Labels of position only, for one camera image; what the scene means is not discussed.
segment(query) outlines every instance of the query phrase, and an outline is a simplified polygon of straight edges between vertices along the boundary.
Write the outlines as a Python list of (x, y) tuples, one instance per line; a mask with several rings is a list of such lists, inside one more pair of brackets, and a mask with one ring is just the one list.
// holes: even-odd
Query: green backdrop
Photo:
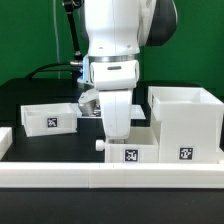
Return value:
[[(163, 47), (142, 49), (141, 79), (194, 82), (224, 96), (224, 1), (175, 3), (177, 32)], [(56, 62), (52, 9), (53, 0), (0, 0), (0, 84)], [(69, 61), (73, 52), (61, 0), (57, 23), (60, 60)], [(86, 43), (80, 42), (86, 52)]]

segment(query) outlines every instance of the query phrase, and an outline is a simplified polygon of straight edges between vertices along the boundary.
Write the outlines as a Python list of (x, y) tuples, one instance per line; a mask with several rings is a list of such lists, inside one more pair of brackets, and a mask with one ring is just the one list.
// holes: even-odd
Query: white cardboard box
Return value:
[(77, 114), (70, 103), (21, 107), (27, 137), (76, 132)]
[(224, 104), (203, 88), (149, 87), (159, 162), (218, 163)]
[(125, 144), (105, 143), (106, 163), (157, 163), (158, 142), (150, 127), (131, 127)]
[(0, 128), (0, 159), (12, 144), (12, 128)]

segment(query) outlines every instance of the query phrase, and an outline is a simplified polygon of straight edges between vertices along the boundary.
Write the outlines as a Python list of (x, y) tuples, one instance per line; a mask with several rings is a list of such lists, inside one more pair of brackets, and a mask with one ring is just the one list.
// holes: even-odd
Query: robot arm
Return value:
[(99, 90), (107, 140), (129, 136), (132, 90), (139, 79), (139, 46), (150, 45), (150, 30), (158, 20), (155, 9), (161, 10), (164, 2), (174, 7), (172, 0), (85, 0), (90, 76)]

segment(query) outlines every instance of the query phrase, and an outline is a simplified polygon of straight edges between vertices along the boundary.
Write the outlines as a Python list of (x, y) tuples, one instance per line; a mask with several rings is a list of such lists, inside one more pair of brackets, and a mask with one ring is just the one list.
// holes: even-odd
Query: black surface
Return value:
[(2, 224), (222, 224), (223, 190), (1, 189)]
[(10, 162), (104, 162), (95, 150), (104, 139), (101, 119), (79, 119), (78, 133), (26, 137), (23, 126), (14, 129), (13, 144), (2, 161)]

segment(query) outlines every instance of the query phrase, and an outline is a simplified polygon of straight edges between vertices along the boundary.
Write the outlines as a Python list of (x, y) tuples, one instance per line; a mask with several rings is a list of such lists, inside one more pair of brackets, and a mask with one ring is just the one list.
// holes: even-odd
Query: black cable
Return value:
[(32, 77), (36, 73), (38, 73), (40, 71), (43, 71), (46, 68), (52, 68), (52, 67), (58, 67), (58, 66), (65, 66), (65, 65), (70, 65), (70, 63), (68, 63), (68, 62), (58, 62), (58, 63), (44, 65), (44, 66), (41, 66), (41, 67), (37, 68), (36, 70), (34, 70), (33, 72), (29, 73), (28, 75), (26, 75), (25, 78), (32, 79)]

